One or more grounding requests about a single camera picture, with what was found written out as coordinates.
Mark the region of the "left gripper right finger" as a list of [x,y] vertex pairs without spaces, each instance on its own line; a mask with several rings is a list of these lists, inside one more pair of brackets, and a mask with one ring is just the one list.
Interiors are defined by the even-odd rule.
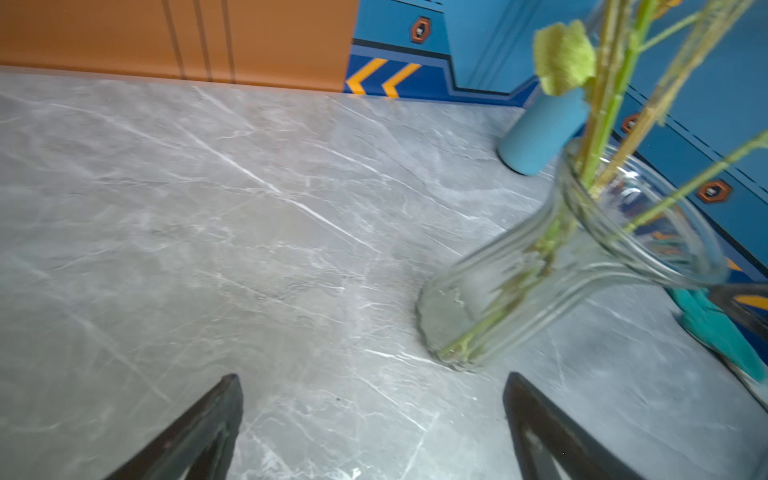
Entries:
[[639,479],[521,373],[509,374],[503,405],[524,479]]

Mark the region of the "teal ceramic vase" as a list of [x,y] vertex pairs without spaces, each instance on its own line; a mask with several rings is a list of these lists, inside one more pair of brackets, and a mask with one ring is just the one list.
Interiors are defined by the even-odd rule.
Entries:
[[537,175],[584,125],[588,112],[583,88],[552,96],[537,87],[523,114],[500,140],[500,160],[520,175]]

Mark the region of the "yellow rose pink spray stem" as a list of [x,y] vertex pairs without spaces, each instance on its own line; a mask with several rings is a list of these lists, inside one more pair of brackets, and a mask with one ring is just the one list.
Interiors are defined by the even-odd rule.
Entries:
[[580,182],[587,190],[593,187],[599,176],[602,154],[657,6],[654,0],[604,3],[590,113],[576,161],[580,167]]

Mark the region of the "clear glass vase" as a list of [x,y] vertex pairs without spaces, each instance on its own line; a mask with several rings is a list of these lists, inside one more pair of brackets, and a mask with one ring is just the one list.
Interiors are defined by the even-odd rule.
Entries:
[[632,226],[672,193],[663,176],[630,157],[594,197],[578,179],[576,149],[564,150],[534,214],[423,286],[417,327],[435,361],[474,370],[606,287],[698,289],[727,278],[718,237],[690,202]]

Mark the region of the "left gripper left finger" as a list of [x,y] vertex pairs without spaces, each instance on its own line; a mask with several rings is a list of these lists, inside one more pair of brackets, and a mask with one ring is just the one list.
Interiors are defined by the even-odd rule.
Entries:
[[243,391],[228,374],[110,479],[224,479],[243,416]]

